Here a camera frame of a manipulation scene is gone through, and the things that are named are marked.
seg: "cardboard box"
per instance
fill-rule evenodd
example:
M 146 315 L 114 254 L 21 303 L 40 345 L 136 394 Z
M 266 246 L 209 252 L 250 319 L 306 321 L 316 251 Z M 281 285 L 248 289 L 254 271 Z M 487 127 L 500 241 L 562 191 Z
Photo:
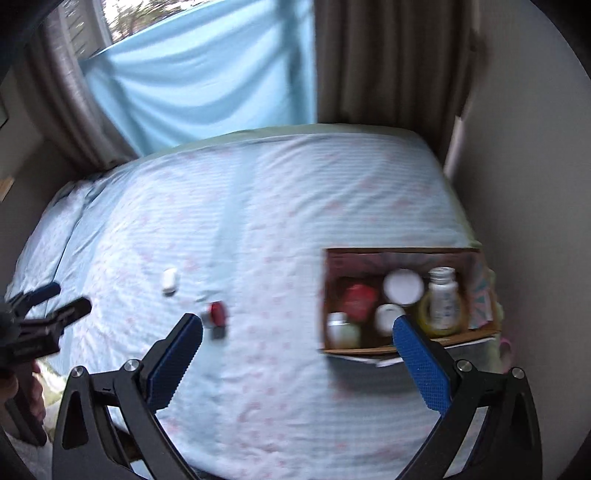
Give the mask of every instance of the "cardboard box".
M 357 349 L 333 349 L 327 337 L 326 322 L 329 313 L 339 311 L 339 300 L 344 290 L 362 280 L 376 288 L 380 297 L 375 308 L 389 303 L 382 291 L 384 277 L 397 268 L 409 268 L 428 278 L 434 267 L 453 267 L 467 315 L 463 316 L 460 330 L 443 338 L 435 338 L 444 346 L 465 345 L 492 339 L 500 331 L 496 311 L 496 295 L 484 255 L 476 248 L 329 248 L 326 250 L 324 302 L 322 311 L 323 352 L 329 355 L 382 356 L 395 358 L 397 350 L 392 339 L 380 336 L 370 320 L 362 325 L 362 346 Z M 406 312 L 416 315 L 417 306 Z

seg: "beige curtain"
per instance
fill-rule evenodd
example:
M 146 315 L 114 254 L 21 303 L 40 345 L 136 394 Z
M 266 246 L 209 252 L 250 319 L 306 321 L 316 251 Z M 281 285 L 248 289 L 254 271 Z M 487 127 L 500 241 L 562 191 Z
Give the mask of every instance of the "beige curtain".
M 82 174 L 137 157 L 86 86 L 63 7 L 35 33 L 15 72 L 31 119 Z
M 315 2 L 319 122 L 407 128 L 443 163 L 470 79 L 470 0 Z

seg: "white small object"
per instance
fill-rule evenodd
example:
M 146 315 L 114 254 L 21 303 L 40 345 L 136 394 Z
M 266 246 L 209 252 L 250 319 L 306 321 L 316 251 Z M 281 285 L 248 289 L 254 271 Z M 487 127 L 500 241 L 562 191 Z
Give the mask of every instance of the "white small object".
M 384 294 L 386 298 L 392 303 L 408 307 L 418 302 L 423 293 L 425 286 L 421 276 L 408 270 L 407 268 L 399 268 L 388 274 L 384 279 Z
M 380 335 L 391 337 L 394 321 L 398 317 L 404 315 L 404 313 L 404 309 L 399 305 L 394 305 L 392 303 L 380 305 L 375 311 L 375 329 Z
M 164 270 L 162 274 L 162 293 L 171 295 L 178 288 L 178 272 L 176 268 Z
M 452 267 L 437 267 L 429 271 L 429 316 L 434 330 L 450 330 L 460 322 L 456 271 Z
M 359 348 L 361 330 L 357 325 L 348 323 L 347 316 L 343 312 L 329 314 L 326 328 L 331 348 Z

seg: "mattress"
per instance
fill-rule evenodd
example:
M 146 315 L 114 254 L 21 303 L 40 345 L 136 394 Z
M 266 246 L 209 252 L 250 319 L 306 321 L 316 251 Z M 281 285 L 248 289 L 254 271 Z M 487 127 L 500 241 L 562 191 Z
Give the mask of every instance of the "mattress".
M 222 300 L 226 337 L 205 335 L 158 412 L 189 464 L 229 479 L 391 479 L 438 414 L 403 365 L 375 368 L 318 351 L 323 249 L 475 245 L 418 135 L 268 128 L 67 186 L 23 250 L 8 294 L 58 281 L 61 296 L 37 314 L 90 297 L 92 313 L 50 359 L 62 374 L 141 358 L 183 313 Z M 170 267 L 180 283 L 165 297 L 160 278 Z M 490 342 L 454 355 L 498 367 Z M 478 425 L 450 472 L 461 468 Z

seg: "tree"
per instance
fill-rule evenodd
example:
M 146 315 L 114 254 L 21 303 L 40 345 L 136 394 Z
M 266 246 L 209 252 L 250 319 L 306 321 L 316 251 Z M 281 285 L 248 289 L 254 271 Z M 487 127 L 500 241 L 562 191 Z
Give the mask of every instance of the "tree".
M 188 7 L 202 3 L 203 0 L 194 0 Z M 109 29 L 114 41 L 130 37 L 144 28 L 154 25 L 165 18 L 171 17 L 187 8 L 187 2 L 179 0 L 141 0 L 137 5 L 122 8 L 119 0 L 116 0 L 117 15 L 109 23 Z

